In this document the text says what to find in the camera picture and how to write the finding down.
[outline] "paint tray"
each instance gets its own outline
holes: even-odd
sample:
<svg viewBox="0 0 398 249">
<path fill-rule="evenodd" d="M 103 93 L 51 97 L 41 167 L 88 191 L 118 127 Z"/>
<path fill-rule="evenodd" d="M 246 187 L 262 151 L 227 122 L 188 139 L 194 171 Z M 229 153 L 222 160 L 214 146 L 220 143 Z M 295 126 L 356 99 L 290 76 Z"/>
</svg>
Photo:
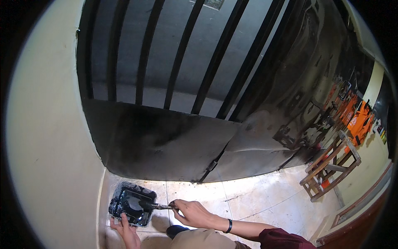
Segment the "paint tray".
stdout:
<svg viewBox="0 0 398 249">
<path fill-rule="evenodd" d="M 130 182 L 119 182 L 113 193 L 108 212 L 119 220 L 121 220 L 121 213 L 125 213 L 131 225 L 147 227 L 153 210 L 142 209 L 138 204 L 140 200 L 155 203 L 156 193 Z"/>
</svg>

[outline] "hand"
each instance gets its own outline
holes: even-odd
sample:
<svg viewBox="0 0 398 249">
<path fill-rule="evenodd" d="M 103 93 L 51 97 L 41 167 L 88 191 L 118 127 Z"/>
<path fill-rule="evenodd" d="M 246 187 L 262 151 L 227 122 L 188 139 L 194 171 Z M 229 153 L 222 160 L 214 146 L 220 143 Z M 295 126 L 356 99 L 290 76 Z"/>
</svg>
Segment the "hand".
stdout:
<svg viewBox="0 0 398 249">
<path fill-rule="evenodd" d="M 226 231 L 229 227 L 229 221 L 218 215 L 207 211 L 200 202 L 187 202 L 185 200 L 174 200 L 174 205 L 181 210 L 182 215 L 173 209 L 174 217 L 184 225 L 197 228 L 216 229 Z"/>
<path fill-rule="evenodd" d="M 125 213 L 122 213 L 122 223 L 115 224 L 111 217 L 111 228 L 116 229 L 126 244 L 126 249 L 141 249 L 141 240 L 137 235 L 136 227 L 130 226 Z"/>
</svg>

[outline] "maroon sleeve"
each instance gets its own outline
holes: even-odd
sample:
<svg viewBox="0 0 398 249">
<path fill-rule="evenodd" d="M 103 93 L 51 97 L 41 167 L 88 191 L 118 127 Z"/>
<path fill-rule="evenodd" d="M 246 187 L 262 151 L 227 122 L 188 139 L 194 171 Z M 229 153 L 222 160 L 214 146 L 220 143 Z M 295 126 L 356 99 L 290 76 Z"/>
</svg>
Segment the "maroon sleeve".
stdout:
<svg viewBox="0 0 398 249">
<path fill-rule="evenodd" d="M 264 229 L 258 237 L 261 249 L 315 249 L 305 238 L 282 228 Z"/>
</svg>

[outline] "black shoe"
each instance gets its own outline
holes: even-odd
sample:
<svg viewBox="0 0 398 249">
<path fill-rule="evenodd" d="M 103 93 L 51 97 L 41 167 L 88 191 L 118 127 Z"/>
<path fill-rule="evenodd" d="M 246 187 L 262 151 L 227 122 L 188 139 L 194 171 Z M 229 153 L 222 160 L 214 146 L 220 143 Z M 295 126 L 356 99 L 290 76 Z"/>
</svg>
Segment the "black shoe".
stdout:
<svg viewBox="0 0 398 249">
<path fill-rule="evenodd" d="M 169 226 L 169 228 L 166 230 L 166 234 L 167 234 L 167 236 L 169 236 L 170 239 L 174 239 L 174 237 L 178 233 L 187 231 L 187 230 L 190 230 L 190 229 L 187 227 L 180 226 L 180 225 L 172 225 L 172 226 Z"/>
</svg>

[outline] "wrist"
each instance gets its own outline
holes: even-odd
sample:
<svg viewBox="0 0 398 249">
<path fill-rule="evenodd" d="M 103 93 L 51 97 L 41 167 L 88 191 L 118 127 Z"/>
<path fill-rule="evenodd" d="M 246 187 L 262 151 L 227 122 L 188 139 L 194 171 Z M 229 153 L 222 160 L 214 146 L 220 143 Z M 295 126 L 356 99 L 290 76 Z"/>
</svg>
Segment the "wrist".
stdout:
<svg viewBox="0 0 398 249">
<path fill-rule="evenodd" d="M 225 232 L 229 228 L 229 220 L 218 215 L 214 215 L 209 224 L 209 229 L 211 228 Z"/>
</svg>

